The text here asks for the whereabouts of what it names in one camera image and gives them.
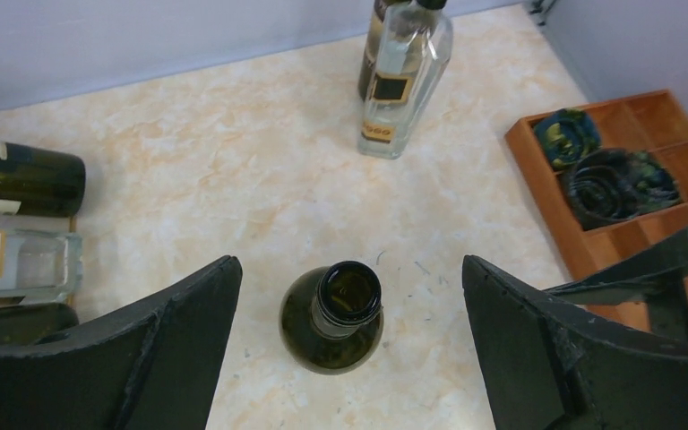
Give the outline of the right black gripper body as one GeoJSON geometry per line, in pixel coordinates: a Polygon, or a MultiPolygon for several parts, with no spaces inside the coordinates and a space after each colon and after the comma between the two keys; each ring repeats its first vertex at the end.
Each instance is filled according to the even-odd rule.
{"type": "Polygon", "coordinates": [[[653,334],[688,342],[688,296],[684,273],[671,270],[656,274],[656,286],[646,294],[649,328],[653,334]]]}

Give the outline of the dark green wine bottle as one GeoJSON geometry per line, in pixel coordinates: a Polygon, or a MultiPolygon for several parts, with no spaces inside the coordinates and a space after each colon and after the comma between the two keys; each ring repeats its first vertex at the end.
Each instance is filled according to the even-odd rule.
{"type": "Polygon", "coordinates": [[[85,186],[81,158],[0,141],[0,215],[71,218],[85,186]]]}

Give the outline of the clear glass liquor bottle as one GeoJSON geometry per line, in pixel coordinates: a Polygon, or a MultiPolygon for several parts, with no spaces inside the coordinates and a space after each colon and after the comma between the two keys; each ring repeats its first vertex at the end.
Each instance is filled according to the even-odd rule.
{"type": "Polygon", "coordinates": [[[82,238],[0,229],[0,307],[63,303],[82,284],[82,238]]]}

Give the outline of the dark labelled wine bottle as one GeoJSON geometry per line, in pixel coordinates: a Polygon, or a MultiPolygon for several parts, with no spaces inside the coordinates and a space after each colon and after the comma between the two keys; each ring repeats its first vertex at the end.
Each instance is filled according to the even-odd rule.
{"type": "Polygon", "coordinates": [[[79,324],[77,313],[61,303],[0,308],[0,346],[30,345],[79,324]]]}

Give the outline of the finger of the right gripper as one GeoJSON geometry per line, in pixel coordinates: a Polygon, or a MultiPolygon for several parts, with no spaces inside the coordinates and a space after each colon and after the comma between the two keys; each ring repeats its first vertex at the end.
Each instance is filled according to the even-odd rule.
{"type": "Polygon", "coordinates": [[[682,286],[687,276],[688,226],[636,255],[546,293],[576,305],[620,305],[682,286]]]}

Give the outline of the olive green wine bottle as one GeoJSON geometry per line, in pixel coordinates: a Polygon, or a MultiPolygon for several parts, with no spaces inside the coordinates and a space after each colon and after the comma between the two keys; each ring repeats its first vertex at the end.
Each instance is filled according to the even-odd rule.
{"type": "Polygon", "coordinates": [[[356,261],[312,269],[282,299],[279,333],[289,354],[318,374],[344,374],[364,364],[383,333],[382,287],[356,261]]]}

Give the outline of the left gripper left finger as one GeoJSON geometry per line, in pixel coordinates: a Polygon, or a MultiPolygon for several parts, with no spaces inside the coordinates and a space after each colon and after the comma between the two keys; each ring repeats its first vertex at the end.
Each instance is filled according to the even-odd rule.
{"type": "Polygon", "coordinates": [[[0,347],[0,429],[203,429],[242,275],[226,255],[114,312],[0,347]]]}

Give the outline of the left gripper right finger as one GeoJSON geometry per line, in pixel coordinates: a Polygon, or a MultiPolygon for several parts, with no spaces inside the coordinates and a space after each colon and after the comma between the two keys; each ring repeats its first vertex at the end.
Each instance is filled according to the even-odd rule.
{"type": "Polygon", "coordinates": [[[688,342],[637,331],[468,255],[462,288],[498,429],[688,429],[688,342]]]}

